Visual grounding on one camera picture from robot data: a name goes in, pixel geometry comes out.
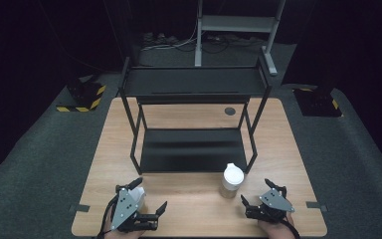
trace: robotic hand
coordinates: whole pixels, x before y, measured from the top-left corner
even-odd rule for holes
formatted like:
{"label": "robotic hand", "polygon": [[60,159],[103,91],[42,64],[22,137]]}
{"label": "robotic hand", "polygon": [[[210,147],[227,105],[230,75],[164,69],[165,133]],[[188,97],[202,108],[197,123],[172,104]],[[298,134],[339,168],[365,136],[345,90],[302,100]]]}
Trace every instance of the robotic hand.
{"label": "robotic hand", "polygon": [[260,196],[262,204],[260,206],[252,206],[248,200],[241,195],[242,202],[246,208],[245,215],[247,218],[267,221],[270,223],[282,223],[287,226],[293,236],[298,239],[299,234],[296,229],[287,221],[287,212],[295,212],[294,208],[287,201],[287,188],[279,187],[270,180],[265,179],[266,184],[271,188],[268,192]]}
{"label": "robotic hand", "polygon": [[[110,231],[119,230],[121,232],[131,232],[140,230],[155,231],[158,226],[159,217],[165,212],[167,201],[164,202],[155,214],[141,214],[139,209],[143,205],[145,196],[144,189],[137,187],[142,182],[139,177],[129,184],[116,186],[116,196],[107,205],[104,213],[103,222],[107,217],[107,212],[112,207],[110,215]],[[102,223],[99,235],[104,235]]]}

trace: human hand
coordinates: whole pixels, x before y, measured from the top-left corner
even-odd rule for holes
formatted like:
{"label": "human hand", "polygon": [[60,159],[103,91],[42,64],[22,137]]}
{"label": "human hand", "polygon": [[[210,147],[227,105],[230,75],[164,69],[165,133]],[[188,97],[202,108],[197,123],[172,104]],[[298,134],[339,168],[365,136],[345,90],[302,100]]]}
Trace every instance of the human hand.
{"label": "human hand", "polygon": [[[286,213],[285,220],[293,226],[293,219],[289,212]],[[259,220],[258,225],[268,234],[269,239],[294,239],[290,229],[281,223]]]}
{"label": "human hand", "polygon": [[110,215],[111,215],[111,210],[112,207],[110,207],[106,221],[104,223],[104,231],[107,232],[104,234],[104,239],[137,239],[139,238],[142,234],[144,234],[145,231],[132,231],[132,232],[120,232],[118,230],[112,230],[110,231]]}

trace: white cup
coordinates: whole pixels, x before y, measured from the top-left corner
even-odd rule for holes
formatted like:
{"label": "white cup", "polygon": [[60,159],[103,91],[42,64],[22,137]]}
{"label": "white cup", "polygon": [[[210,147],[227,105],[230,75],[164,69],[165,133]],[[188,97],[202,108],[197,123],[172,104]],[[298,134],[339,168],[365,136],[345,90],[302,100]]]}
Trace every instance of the white cup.
{"label": "white cup", "polygon": [[228,163],[223,172],[222,186],[220,193],[223,197],[233,198],[244,181],[244,172],[234,163]]}

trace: white shelf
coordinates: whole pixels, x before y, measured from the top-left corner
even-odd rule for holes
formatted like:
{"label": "white shelf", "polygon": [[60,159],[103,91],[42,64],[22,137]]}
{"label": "white shelf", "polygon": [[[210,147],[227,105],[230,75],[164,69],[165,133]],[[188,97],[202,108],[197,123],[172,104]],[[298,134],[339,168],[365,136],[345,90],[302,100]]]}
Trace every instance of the white shelf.
{"label": "white shelf", "polygon": [[273,17],[241,17],[203,15],[202,30],[230,32],[272,32]]}

